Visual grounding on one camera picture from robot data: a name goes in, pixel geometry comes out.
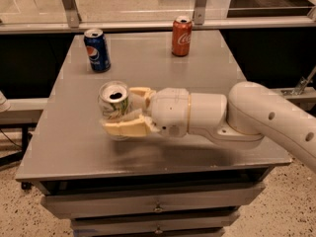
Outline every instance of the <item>table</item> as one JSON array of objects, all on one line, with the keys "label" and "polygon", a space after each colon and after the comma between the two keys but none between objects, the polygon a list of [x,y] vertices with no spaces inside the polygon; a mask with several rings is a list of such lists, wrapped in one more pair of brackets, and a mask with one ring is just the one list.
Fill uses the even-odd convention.
[{"label": "table", "polygon": [[113,141],[100,126],[97,98],[112,80],[155,90],[227,95],[245,77],[219,31],[193,31],[190,54],[171,54],[171,33],[107,35],[111,70],[94,73],[76,36],[16,179],[42,205],[70,218],[76,236],[221,236],[265,187],[288,153],[264,138],[252,150],[220,148],[187,135]]}]

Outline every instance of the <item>blue soda can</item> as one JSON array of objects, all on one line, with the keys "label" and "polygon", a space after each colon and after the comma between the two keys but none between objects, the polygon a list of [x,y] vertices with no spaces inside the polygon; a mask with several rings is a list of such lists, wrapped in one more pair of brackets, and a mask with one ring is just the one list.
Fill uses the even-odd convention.
[{"label": "blue soda can", "polygon": [[91,68],[95,72],[106,72],[111,67],[106,37],[100,29],[85,32],[84,42],[90,59]]}]

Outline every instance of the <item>drawer handle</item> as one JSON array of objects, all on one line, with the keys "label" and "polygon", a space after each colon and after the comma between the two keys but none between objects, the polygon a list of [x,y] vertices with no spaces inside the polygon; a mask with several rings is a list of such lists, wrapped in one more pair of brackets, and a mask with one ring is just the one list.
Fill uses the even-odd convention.
[{"label": "drawer handle", "polygon": [[154,212],[156,212],[156,213],[161,213],[161,212],[163,212],[163,208],[162,207],[160,207],[160,204],[158,203],[157,205],[156,205],[156,207],[154,208]]},{"label": "drawer handle", "polygon": [[156,231],[154,231],[155,234],[162,234],[164,231],[160,229],[160,226],[157,226]]}]

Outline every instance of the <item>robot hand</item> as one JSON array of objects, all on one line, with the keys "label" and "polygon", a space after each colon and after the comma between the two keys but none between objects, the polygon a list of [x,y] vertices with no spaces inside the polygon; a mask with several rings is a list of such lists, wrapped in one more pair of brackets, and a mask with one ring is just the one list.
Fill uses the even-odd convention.
[{"label": "robot hand", "polygon": [[260,84],[238,83],[228,100],[224,95],[190,94],[186,89],[147,92],[135,91],[146,103],[136,118],[107,123],[105,130],[122,136],[189,133],[240,149],[254,148],[266,136],[316,172],[316,118]]}]

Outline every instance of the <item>floor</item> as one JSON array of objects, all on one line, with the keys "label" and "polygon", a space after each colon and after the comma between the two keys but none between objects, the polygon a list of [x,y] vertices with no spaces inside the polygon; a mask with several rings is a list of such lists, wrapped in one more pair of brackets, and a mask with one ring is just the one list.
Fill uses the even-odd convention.
[{"label": "floor", "polygon": [[[21,144],[21,134],[6,134]],[[0,134],[0,156],[18,150]],[[73,236],[69,220],[55,218],[40,205],[41,193],[34,187],[23,191],[14,180],[19,163],[0,168],[0,236]],[[265,179],[266,189],[249,205],[223,237],[316,236],[316,174],[296,159],[275,168]]]}]

